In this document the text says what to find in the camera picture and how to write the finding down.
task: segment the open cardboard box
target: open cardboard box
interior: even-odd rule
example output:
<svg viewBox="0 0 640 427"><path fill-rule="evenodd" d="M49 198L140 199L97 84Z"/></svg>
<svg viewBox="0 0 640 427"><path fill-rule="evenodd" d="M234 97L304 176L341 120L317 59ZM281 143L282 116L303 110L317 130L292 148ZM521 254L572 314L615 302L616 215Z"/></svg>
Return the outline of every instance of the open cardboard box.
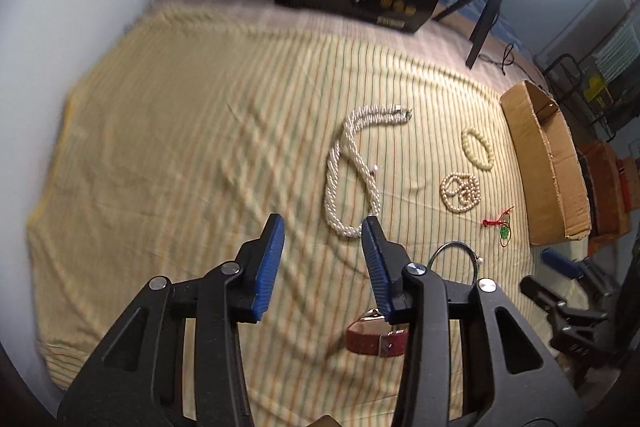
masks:
<svg viewBox="0 0 640 427"><path fill-rule="evenodd" d="M529 241L552 245L591 232L587 189L558 104L531 82L500 98L520 166Z"/></svg>

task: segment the twisted pearl necklace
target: twisted pearl necklace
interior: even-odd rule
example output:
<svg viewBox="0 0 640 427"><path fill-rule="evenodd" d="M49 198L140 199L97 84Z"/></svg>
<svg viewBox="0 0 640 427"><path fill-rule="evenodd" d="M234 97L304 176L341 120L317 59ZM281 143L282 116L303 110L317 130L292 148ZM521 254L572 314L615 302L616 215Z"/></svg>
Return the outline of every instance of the twisted pearl necklace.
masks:
<svg viewBox="0 0 640 427"><path fill-rule="evenodd" d="M471 147L469 146L469 136L473 136L480 142L480 145L486 152L486 162L479 160L471 152ZM494 168L494 149L492 149L489 140L482 136L480 132L473 127L468 127L462 132L462 150L465 152L466 159L468 159L472 163L472 165L475 165L481 171L490 171Z"/></svg>
<svg viewBox="0 0 640 427"><path fill-rule="evenodd" d="M411 120L411 110L399 105L366 105L351 112L344 121L342 135L329 151L327 158L326 187L324 189L324 215L328 225L344 237L360 237L362 225L349 227L338 219L335 198L338 190L338 163L342 149L353 161L358 174L362 177L369 195L371 211L369 216L379 216L381 210L380 192L376 187L374 175L377 167L369 169L358 152L355 136L365 127L372 125L401 125Z"/></svg>
<svg viewBox="0 0 640 427"><path fill-rule="evenodd" d="M457 186L453 189L449 188L453 182L456 182ZM449 201L449 198L456 196L460 200L460 206L453 206ZM452 172L440 184L440 197L450 212L454 214L468 212L480 203L480 181L473 174Z"/></svg>

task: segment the tripod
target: tripod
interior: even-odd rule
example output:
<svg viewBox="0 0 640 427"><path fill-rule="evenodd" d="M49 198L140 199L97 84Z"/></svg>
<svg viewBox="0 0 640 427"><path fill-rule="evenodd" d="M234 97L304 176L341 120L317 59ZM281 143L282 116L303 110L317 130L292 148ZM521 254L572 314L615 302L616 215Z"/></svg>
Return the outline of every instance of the tripod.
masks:
<svg viewBox="0 0 640 427"><path fill-rule="evenodd" d="M451 6L449 6L446 10L444 10L444 12L436 15L433 20L442 20L444 19L444 17L457 12L462 7L471 4L473 1L475 0L458 0ZM488 0L486 6L484 7L484 10L482 10L482 15L478 19L478 23L476 24L476 27L469 37L469 40L473 42L473 47L471 48L469 56L466 58L465 64L467 68L473 68L474 64L476 63L476 58L478 58L478 55L480 54L480 50L482 49L484 41L486 40L489 32L491 31L491 28L494 27L495 23L498 20L498 17L500 16L501 5L502 0Z"/></svg>

